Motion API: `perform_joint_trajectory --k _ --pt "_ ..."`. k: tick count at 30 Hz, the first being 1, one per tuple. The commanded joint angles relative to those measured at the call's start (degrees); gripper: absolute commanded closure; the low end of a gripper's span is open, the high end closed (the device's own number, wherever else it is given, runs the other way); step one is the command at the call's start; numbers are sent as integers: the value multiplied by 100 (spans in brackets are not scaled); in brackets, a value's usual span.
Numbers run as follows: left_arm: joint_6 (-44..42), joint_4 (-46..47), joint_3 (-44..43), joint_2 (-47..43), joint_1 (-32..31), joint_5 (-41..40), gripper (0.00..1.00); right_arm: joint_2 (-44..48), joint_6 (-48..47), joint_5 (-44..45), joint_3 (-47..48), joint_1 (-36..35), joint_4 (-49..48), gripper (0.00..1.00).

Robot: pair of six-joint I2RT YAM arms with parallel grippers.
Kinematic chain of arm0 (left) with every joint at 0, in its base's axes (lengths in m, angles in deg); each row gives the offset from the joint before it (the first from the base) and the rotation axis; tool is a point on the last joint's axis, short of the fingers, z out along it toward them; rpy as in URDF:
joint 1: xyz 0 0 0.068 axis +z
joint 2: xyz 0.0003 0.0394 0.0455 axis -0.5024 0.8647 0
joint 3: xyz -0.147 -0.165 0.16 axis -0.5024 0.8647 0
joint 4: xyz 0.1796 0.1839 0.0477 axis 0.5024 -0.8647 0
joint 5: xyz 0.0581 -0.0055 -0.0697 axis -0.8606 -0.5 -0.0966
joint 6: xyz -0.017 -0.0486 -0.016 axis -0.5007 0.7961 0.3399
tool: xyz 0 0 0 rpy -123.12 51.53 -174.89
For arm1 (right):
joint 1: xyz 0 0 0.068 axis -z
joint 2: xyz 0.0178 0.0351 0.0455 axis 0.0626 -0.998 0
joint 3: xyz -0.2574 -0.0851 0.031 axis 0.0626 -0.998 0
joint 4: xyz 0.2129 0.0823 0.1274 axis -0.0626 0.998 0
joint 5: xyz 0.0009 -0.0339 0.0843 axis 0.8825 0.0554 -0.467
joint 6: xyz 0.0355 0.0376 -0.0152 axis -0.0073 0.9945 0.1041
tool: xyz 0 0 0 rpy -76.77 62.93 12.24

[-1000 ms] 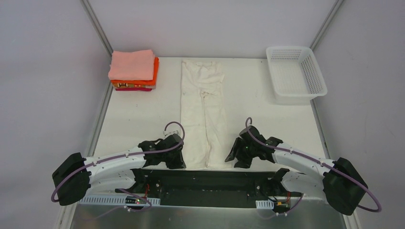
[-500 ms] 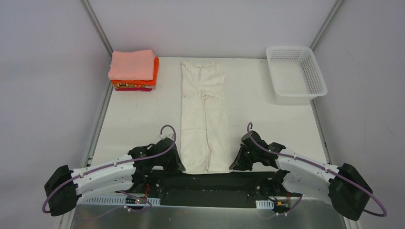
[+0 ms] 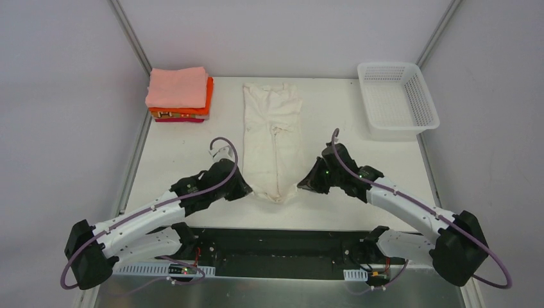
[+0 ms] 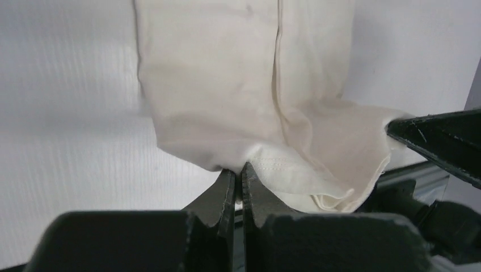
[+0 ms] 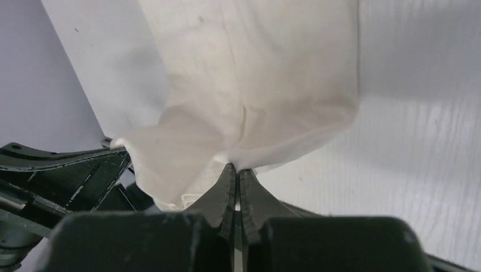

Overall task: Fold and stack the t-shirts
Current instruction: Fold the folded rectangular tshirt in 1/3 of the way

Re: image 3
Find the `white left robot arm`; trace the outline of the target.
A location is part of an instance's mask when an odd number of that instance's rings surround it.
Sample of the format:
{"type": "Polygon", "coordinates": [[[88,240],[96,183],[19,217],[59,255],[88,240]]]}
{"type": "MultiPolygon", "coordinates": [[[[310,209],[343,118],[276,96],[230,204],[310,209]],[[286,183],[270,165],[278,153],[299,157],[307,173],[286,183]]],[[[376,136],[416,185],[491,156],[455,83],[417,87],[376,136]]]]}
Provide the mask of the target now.
{"type": "Polygon", "coordinates": [[[220,199],[234,201],[251,192],[237,164],[222,158],[209,170],[180,179],[137,210],[95,225],[79,221],[72,226],[64,249],[68,264],[62,271],[61,286],[70,288],[65,283],[68,271],[76,279],[73,286],[86,290],[131,262],[174,255],[189,259],[196,243],[185,218],[220,199]]]}

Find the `cream white t shirt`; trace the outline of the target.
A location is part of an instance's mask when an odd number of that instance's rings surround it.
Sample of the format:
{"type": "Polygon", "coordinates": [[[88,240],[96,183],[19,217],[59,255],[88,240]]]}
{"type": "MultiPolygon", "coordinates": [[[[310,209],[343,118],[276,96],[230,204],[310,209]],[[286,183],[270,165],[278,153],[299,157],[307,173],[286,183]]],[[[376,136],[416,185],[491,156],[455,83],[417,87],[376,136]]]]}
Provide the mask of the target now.
{"type": "Polygon", "coordinates": [[[296,85],[245,83],[242,174],[255,196],[283,203],[304,173],[303,100],[296,85]]]}

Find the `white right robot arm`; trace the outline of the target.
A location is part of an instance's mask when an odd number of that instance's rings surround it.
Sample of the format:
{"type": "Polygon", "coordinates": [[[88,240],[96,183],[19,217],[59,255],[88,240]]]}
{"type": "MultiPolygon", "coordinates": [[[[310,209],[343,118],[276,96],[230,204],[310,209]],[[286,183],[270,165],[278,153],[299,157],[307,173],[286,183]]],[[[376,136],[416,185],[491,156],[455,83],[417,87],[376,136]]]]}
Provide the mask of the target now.
{"type": "Polygon", "coordinates": [[[400,195],[397,186],[371,166],[358,166],[343,144],[327,143],[298,188],[327,194],[333,187],[401,219],[417,233],[378,226],[353,250],[354,261],[379,263],[402,258],[432,266],[455,286],[464,286],[488,257],[478,219],[468,211],[454,214],[433,207],[425,210],[418,199],[400,195]]]}

